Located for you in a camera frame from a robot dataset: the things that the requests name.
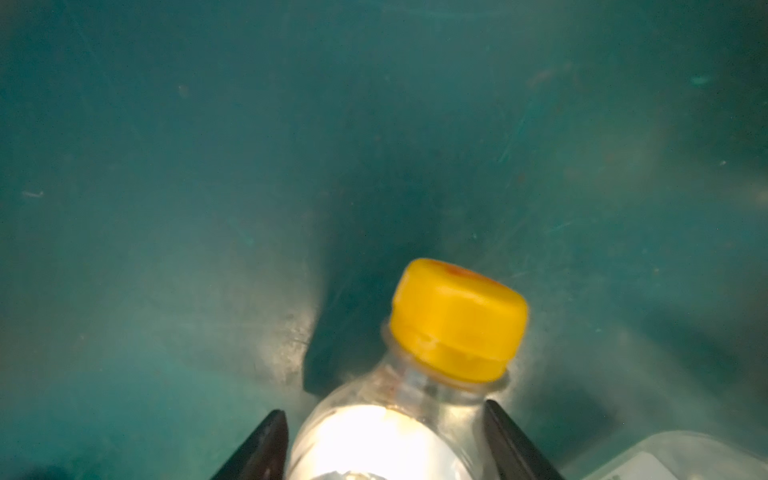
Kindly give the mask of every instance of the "plastic bottle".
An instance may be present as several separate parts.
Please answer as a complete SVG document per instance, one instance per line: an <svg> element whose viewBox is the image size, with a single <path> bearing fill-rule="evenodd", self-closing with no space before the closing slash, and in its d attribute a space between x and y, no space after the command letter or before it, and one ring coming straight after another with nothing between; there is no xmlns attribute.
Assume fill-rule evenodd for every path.
<svg viewBox="0 0 768 480"><path fill-rule="evenodd" d="M437 260L411 262L382 328L389 351L304 422L288 480L496 480L482 432L523 337L522 296Z"/></svg>

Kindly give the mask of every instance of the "bottle neck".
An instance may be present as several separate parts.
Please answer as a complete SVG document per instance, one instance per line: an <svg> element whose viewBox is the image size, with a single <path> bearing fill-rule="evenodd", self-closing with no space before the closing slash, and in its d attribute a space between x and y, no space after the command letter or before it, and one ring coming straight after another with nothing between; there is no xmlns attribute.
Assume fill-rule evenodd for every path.
<svg viewBox="0 0 768 480"><path fill-rule="evenodd" d="M421 386L427 390L435 390L452 399L464 402L482 402L493 392L504 389L509 381L507 372L494 381L486 383L464 382L420 362L417 358L403 349L389 330L389 323L382 326L382 337L388 352L379 364L379 368L389 368L402 376L409 385Z"/></svg>

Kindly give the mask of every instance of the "yellow bottle cap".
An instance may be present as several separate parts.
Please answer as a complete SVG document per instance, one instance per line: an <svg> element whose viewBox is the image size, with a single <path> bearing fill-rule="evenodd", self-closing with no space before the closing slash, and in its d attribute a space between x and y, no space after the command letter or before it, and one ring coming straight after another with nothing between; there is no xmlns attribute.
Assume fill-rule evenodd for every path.
<svg viewBox="0 0 768 480"><path fill-rule="evenodd" d="M500 379L515 356L528 305L514 290L437 260L413 260L392 299L389 328L418 361L452 379Z"/></svg>

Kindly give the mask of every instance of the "scratch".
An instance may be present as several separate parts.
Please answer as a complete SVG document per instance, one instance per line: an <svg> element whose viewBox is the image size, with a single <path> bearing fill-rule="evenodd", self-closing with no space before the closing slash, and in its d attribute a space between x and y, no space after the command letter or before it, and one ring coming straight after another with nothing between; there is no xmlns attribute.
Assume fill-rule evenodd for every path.
<svg viewBox="0 0 768 480"><path fill-rule="evenodd" d="M576 220L569 220L568 222L561 223L560 225L557 225L555 228L551 228L550 230L547 230L546 234L549 235L550 233L557 232L558 230L563 230L565 227L573 224L575 221Z"/></svg>

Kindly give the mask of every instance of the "plastic packaging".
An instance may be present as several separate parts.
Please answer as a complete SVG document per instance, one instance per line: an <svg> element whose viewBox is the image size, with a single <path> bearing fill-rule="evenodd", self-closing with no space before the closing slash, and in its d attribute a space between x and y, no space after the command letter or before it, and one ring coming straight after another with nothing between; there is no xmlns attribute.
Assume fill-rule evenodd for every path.
<svg viewBox="0 0 768 480"><path fill-rule="evenodd" d="M527 316L523 298L500 283L411 262L382 329L389 352L316 407L287 478L497 479L482 406L505 384Z"/></svg>
<svg viewBox="0 0 768 480"><path fill-rule="evenodd" d="M638 443L585 480L764 480L756 456L695 432L662 432Z"/></svg>

